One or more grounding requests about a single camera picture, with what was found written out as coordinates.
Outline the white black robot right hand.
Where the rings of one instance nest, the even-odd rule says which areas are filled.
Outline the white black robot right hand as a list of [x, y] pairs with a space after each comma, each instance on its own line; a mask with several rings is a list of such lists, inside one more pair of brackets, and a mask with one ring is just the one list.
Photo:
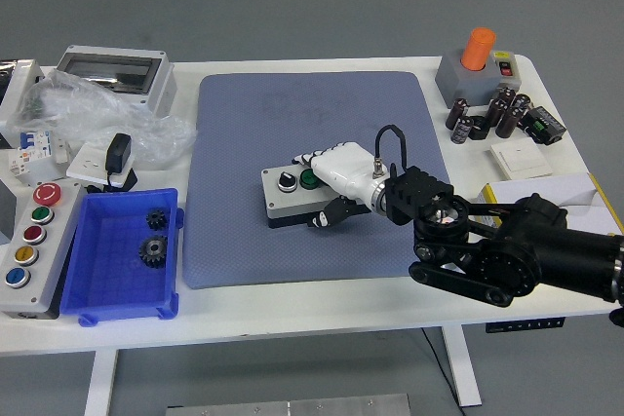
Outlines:
[[309, 226], [325, 228], [340, 223], [358, 212], [358, 203], [371, 212], [386, 214], [388, 169], [379, 157], [358, 143], [338, 143], [326, 150], [297, 155], [292, 162], [310, 168], [338, 194], [312, 218]]

